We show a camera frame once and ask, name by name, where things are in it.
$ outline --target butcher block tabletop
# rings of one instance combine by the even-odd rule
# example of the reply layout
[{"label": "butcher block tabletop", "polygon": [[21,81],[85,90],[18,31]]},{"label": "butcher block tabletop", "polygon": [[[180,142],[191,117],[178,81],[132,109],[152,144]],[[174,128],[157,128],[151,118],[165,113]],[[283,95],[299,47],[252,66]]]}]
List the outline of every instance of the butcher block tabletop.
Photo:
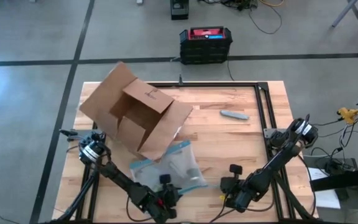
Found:
[{"label": "butcher block tabletop", "polygon": [[[272,99],[275,120],[278,128],[287,128],[293,121],[290,104],[285,91],[284,82],[267,82]],[[99,85],[99,82],[83,84],[80,104],[84,102]],[[249,173],[263,167],[267,162],[259,111],[252,87],[179,87],[161,88],[161,91],[172,96],[175,100],[189,103],[193,111],[185,121],[173,144],[189,139],[196,161],[210,186],[219,186],[221,177],[232,176],[230,164],[243,167],[241,179]],[[264,94],[262,94],[265,117],[268,127],[269,116]],[[220,110],[230,110],[244,113],[249,120],[236,120],[223,117]],[[93,121],[82,112],[77,111],[75,129],[91,129]],[[106,142],[112,149],[112,161],[126,175],[131,177],[129,164],[137,160],[118,140]],[[306,168],[299,158],[293,158],[286,166],[288,180],[292,192],[300,203],[309,211],[313,208],[313,193],[310,188]],[[72,203],[81,188],[84,165],[78,159],[78,150],[67,153],[60,188],[55,204],[53,218],[58,218]],[[85,200],[83,216],[88,214],[88,204],[91,190]],[[176,207],[177,218],[169,222],[209,222],[221,210],[223,201],[219,187],[196,189],[185,194]],[[288,217],[285,198],[280,192],[284,216]],[[94,222],[131,222],[126,214],[127,194],[109,179],[100,177],[98,196],[94,210]],[[249,208],[263,209],[273,200],[272,189],[259,202],[251,202]],[[133,204],[129,204],[132,218],[143,219],[147,215],[141,213]],[[217,222],[275,222],[277,221],[275,207],[266,212],[245,213],[232,212]]]}]

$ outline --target ziploc bag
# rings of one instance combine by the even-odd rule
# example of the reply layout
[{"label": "ziploc bag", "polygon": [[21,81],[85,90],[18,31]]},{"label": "ziploc bag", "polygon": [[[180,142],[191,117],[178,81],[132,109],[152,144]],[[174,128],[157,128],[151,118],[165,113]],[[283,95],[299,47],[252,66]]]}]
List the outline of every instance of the ziploc bag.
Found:
[{"label": "ziploc bag", "polygon": [[169,147],[160,162],[146,159],[133,162],[130,168],[135,182],[146,185],[155,192],[162,189],[160,175],[164,174],[170,174],[171,183],[181,188],[179,194],[208,186],[196,163],[189,140]]}]

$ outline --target cardboard box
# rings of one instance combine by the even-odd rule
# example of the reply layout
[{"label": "cardboard box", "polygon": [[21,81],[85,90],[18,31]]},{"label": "cardboard box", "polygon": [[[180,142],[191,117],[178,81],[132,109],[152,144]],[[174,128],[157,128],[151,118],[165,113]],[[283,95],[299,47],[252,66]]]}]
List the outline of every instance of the cardboard box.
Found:
[{"label": "cardboard box", "polygon": [[152,160],[165,153],[192,109],[139,80],[122,62],[80,106],[110,138]]}]

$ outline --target white paper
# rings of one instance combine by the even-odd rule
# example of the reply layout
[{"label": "white paper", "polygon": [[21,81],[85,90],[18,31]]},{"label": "white paper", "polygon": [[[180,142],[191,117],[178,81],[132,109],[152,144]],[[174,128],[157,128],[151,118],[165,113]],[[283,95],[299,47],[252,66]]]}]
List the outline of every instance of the white paper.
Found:
[{"label": "white paper", "polygon": [[[325,173],[317,168],[309,168],[311,180],[327,177]],[[341,209],[338,196],[335,190],[322,190],[315,192],[316,194],[316,206],[324,208],[337,208]]]}]

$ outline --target gray floor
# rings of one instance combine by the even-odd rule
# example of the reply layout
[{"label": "gray floor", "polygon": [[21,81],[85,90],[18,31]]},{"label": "gray floor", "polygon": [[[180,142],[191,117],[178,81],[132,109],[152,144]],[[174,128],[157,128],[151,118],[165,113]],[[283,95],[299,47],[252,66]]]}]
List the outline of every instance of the gray floor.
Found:
[{"label": "gray floor", "polygon": [[[0,0],[0,61],[71,60],[82,29],[87,0]],[[335,28],[331,23],[345,0],[286,0],[275,35],[259,32],[247,11],[191,1],[187,21],[171,21],[168,1],[96,0],[81,59],[175,57],[178,34],[190,27],[223,25],[232,30],[231,55],[358,53],[358,20],[352,11]],[[252,13],[264,29],[274,30],[276,15],[260,4]],[[358,58],[230,61],[236,80],[284,80],[294,117],[309,113],[317,123],[336,119],[343,106],[358,99]],[[101,81],[113,64],[79,65],[63,121],[71,128],[83,82]],[[146,81],[230,80],[226,64],[130,63]],[[28,223],[44,168],[70,65],[0,67],[0,215]],[[321,134],[342,128],[320,128]],[[331,152],[337,137],[319,139]],[[59,139],[40,221],[50,219],[67,143]],[[358,134],[347,157],[358,163]],[[358,223],[358,211],[318,209],[327,221]]]}]

